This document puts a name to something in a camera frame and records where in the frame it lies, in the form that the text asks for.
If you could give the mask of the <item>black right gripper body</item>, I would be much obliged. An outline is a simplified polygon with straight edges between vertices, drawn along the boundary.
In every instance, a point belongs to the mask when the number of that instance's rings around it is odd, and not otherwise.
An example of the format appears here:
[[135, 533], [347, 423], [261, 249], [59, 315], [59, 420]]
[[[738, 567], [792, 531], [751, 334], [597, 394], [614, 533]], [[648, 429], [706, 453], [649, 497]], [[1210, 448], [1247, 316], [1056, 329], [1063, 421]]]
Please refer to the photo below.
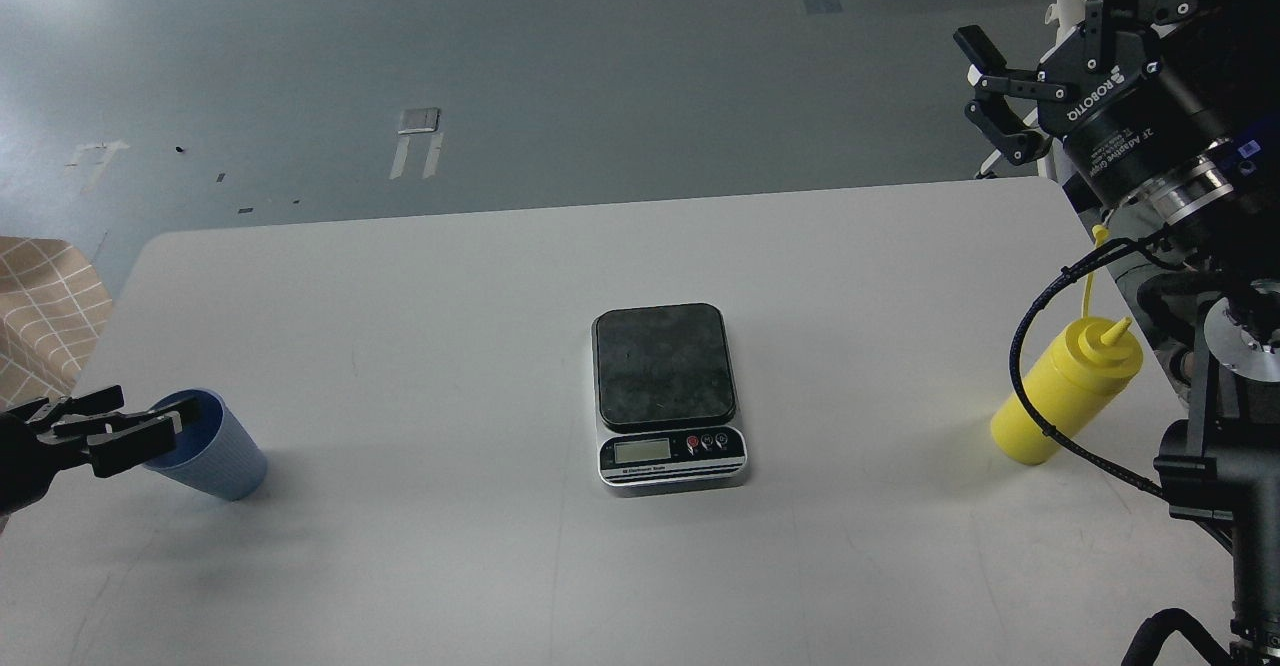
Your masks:
[[1176, 33], [1224, 0], [1057, 0], [1053, 47], [1036, 68], [1036, 158], [1059, 154], [1116, 209], [1221, 209], [1242, 195], [1221, 166], [1220, 108], [1192, 85]]

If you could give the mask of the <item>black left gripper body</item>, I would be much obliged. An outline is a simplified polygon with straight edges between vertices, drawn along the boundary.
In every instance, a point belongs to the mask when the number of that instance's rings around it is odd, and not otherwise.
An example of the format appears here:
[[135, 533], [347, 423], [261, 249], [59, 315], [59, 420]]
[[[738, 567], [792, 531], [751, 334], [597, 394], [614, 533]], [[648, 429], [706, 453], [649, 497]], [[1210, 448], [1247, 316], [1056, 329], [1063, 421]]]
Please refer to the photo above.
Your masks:
[[45, 429], [32, 420], [42, 409], [12, 409], [1, 414], [1, 515], [41, 501], [61, 470], [56, 446], [41, 439]]

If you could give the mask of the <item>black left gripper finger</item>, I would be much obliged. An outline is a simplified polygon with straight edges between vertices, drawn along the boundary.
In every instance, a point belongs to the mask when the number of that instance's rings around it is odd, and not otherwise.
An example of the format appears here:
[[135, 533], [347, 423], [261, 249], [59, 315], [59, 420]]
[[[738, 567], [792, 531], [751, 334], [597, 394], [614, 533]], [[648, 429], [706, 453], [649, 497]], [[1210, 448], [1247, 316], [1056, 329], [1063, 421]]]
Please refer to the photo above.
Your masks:
[[174, 451], [178, 435], [200, 416], [193, 398], [134, 414], [123, 412], [120, 403], [77, 405], [52, 424], [50, 446], [61, 460], [110, 478]]
[[47, 396], [20, 405], [20, 420], [28, 426], [54, 426], [68, 418], [92, 418], [109, 414], [124, 405], [119, 386], [95, 391], [83, 396]]

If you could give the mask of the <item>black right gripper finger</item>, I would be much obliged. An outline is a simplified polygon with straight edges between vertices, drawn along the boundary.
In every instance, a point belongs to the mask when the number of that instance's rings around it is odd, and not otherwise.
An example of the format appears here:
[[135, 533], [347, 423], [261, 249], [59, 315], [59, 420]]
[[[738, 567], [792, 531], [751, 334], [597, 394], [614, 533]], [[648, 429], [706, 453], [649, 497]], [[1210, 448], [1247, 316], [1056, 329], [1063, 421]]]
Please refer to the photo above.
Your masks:
[[979, 26], [959, 27], [952, 35], [961, 54], [975, 69], [975, 96], [1009, 96], [1041, 102], [1066, 102], [1071, 86], [1047, 76], [1009, 65], [1004, 53]]
[[1004, 96], [974, 96], [965, 106], [965, 117], [1014, 166], [1037, 161], [1050, 151], [1048, 137], [1024, 123]]

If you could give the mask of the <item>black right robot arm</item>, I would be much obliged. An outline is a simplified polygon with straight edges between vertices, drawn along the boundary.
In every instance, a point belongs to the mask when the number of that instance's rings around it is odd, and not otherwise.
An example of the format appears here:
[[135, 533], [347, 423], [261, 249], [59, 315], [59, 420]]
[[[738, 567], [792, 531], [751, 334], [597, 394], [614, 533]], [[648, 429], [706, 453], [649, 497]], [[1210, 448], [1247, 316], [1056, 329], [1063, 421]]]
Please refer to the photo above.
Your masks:
[[[1012, 393], [991, 423], [1012, 459], [1066, 450], [1164, 501], [1231, 556], [1230, 646], [1183, 610], [1147, 619], [1125, 656], [1152, 665], [1172, 634], [1210, 665], [1277, 662], [1277, 0], [1082, 0], [1029, 69], [978, 26], [956, 29], [972, 64], [965, 114], [1023, 165], [1059, 145], [1076, 211], [1155, 215], [1143, 236], [1096, 236], [1036, 297], [1007, 353]], [[1132, 295], [1187, 415], [1165, 432], [1152, 482], [1074, 441], [1132, 377], [1128, 321], [1082, 314], [1028, 373], [1027, 333], [1050, 302], [1126, 257], [1155, 273]]]

